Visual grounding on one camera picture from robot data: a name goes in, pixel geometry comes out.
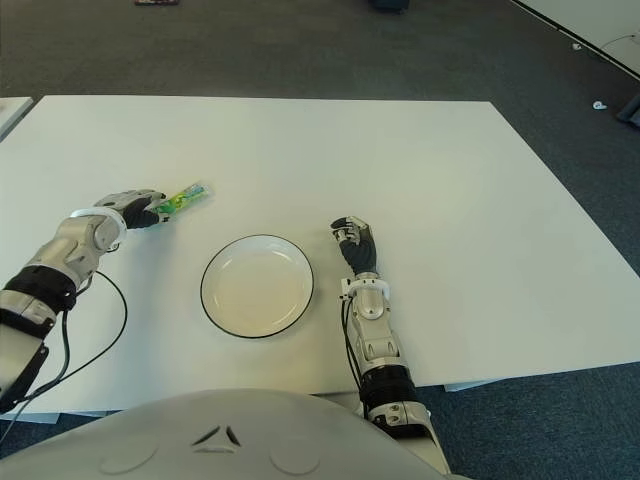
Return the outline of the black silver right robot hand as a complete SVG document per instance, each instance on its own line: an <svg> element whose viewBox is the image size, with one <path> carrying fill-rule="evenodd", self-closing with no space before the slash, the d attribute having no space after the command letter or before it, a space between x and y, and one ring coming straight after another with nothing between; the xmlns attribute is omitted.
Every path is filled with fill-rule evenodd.
<svg viewBox="0 0 640 480"><path fill-rule="evenodd" d="M355 216L341 217L334 220L330 228L355 276L377 274L376 244L366 222Z"/></svg>

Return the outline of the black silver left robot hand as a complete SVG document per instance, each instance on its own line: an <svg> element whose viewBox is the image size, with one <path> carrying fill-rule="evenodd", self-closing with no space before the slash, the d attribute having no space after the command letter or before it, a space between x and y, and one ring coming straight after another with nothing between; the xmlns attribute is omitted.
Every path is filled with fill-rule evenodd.
<svg viewBox="0 0 640 480"><path fill-rule="evenodd" d="M127 190L107 195L96 202L95 206L118 212L128 229L142 229L168 221L167 214L156 211L156 207L165 200L166 195L156 190Z"/></svg>

